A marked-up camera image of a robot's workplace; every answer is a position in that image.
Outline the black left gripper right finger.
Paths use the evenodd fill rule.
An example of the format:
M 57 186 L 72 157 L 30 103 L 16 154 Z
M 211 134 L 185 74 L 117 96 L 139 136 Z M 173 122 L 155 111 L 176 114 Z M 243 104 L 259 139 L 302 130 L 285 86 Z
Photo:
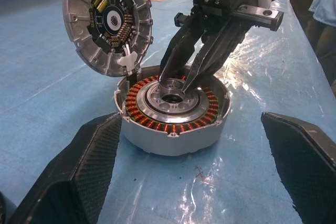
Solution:
M 263 112 L 281 182 L 303 224 L 336 224 L 336 142 L 317 125 Z

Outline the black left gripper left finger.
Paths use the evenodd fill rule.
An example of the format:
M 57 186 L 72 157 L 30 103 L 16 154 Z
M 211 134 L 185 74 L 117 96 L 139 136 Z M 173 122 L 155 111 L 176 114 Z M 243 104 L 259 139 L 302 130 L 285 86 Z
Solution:
M 97 224 L 110 186 L 122 118 L 82 125 L 45 167 L 8 224 Z

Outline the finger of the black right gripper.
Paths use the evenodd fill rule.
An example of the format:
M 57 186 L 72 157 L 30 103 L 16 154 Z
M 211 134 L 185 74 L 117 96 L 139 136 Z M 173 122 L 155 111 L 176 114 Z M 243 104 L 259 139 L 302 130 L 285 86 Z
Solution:
M 196 42 L 201 39 L 206 49 L 212 45 L 210 14 L 187 16 L 184 24 L 171 39 L 160 63 L 160 80 L 176 75 L 195 51 Z
M 225 63 L 249 31 L 249 22 L 239 18 L 231 18 L 218 32 L 212 34 L 196 55 L 182 93 L 187 94 L 195 89 L 200 82 L 212 76 Z

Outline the silver spoked rotor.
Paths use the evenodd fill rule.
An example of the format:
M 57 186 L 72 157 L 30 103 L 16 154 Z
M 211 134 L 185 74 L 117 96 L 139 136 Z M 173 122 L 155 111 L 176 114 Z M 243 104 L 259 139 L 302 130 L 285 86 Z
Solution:
M 151 81 L 136 95 L 139 110 L 149 118 L 168 124 L 188 123 L 208 109 L 208 98 L 201 88 L 182 93 L 184 80 L 169 78 Z

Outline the silver round motor housing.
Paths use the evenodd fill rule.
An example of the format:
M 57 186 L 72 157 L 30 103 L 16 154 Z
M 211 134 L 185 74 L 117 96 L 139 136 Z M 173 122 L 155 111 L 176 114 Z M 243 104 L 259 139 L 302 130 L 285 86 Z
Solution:
M 190 67 L 175 77 L 185 81 Z M 158 122 L 142 113 L 136 104 L 138 91 L 151 81 L 158 80 L 159 67 L 144 67 L 131 85 L 126 78 L 118 83 L 114 92 L 115 107 L 122 115 L 121 134 L 147 153 L 180 156 L 209 147 L 217 142 L 230 109 L 228 89 L 215 76 L 201 82 L 208 98 L 208 109 L 198 119 L 188 123 Z

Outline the silver round motor lid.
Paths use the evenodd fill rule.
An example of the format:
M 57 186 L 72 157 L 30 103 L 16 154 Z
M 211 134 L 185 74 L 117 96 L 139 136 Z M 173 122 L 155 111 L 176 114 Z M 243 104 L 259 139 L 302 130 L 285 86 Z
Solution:
M 66 32 L 79 57 L 111 77 L 140 69 L 153 43 L 150 0 L 63 0 Z

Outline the pale blue plastic bag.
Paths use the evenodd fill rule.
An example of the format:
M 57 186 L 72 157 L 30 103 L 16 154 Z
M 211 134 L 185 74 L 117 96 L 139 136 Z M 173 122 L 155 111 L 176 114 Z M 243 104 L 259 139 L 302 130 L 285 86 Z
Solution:
M 336 27 L 336 0 L 313 0 L 309 11 L 316 21 Z

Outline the blue table cover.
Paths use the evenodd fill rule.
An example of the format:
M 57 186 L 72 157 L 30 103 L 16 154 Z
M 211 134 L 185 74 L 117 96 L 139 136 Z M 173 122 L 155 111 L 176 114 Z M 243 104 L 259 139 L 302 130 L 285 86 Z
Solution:
M 336 141 L 336 98 L 289 0 L 277 32 L 252 28 L 217 73 L 231 108 L 219 141 L 180 157 L 122 138 L 98 224 L 301 224 L 271 155 L 264 111 Z M 84 64 L 62 0 L 0 0 L 0 191 L 18 205 L 86 122 L 115 110 L 117 78 Z

